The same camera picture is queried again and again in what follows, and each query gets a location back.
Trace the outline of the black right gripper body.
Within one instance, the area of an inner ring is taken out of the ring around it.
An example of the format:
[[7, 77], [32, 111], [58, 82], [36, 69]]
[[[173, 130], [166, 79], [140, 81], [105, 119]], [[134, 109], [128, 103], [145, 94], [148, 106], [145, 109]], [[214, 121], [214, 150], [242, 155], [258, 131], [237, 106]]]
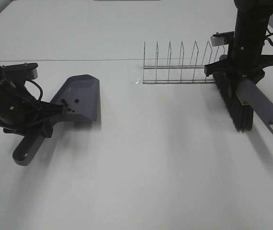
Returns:
[[229, 40], [227, 60], [232, 69], [228, 77], [249, 76], [260, 72], [264, 36], [236, 35]]

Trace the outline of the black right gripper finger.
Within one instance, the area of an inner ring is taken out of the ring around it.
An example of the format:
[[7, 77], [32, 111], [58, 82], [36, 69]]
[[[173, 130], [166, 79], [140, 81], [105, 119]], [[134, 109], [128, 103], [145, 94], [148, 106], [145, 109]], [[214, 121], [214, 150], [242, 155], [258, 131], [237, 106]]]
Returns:
[[210, 76], [216, 73], [239, 73], [241, 69], [238, 68], [234, 62], [229, 59], [222, 59], [220, 61], [208, 64], [204, 66], [205, 76]]
[[273, 66], [273, 55], [255, 55], [255, 66], [253, 68], [254, 73], [262, 71], [266, 67]]

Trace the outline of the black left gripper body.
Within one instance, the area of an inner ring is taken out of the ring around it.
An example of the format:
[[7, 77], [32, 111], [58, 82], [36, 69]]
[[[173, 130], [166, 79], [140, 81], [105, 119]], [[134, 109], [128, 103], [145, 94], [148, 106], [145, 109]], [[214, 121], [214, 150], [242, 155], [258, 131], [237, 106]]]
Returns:
[[26, 136], [30, 127], [49, 121], [39, 118], [40, 102], [29, 92], [0, 91], [0, 127], [3, 132]]

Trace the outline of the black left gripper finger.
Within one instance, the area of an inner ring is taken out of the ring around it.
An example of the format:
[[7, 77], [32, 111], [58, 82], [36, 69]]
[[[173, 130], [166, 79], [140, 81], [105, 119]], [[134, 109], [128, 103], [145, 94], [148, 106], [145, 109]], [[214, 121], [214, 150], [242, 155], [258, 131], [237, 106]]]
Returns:
[[53, 104], [47, 102], [40, 102], [42, 109], [39, 111], [39, 118], [50, 119], [54, 116], [60, 115], [63, 112], [64, 106], [62, 104]]
[[53, 126], [50, 121], [43, 121], [36, 124], [28, 130], [26, 136], [42, 136], [44, 138], [51, 138], [53, 134]]

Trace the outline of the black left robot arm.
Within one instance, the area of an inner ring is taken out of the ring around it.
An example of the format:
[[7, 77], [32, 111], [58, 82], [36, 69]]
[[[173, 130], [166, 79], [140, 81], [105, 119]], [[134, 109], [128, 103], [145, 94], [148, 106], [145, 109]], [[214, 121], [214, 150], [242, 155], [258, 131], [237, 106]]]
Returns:
[[27, 90], [25, 83], [30, 82], [43, 92], [34, 81], [37, 67], [37, 63], [0, 65], [0, 127], [6, 133], [26, 136], [37, 131], [46, 138], [53, 134], [50, 120], [62, 114], [63, 106], [44, 102]]

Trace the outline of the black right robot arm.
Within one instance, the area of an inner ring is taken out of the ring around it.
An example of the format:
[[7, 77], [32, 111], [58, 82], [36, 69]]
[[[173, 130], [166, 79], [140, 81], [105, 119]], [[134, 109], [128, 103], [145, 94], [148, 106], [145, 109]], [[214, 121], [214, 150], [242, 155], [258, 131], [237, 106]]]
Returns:
[[249, 75], [273, 66], [273, 55], [263, 55], [273, 0], [236, 0], [237, 18], [233, 32], [212, 35], [212, 46], [228, 45], [227, 57], [204, 66], [206, 76], [215, 73]]

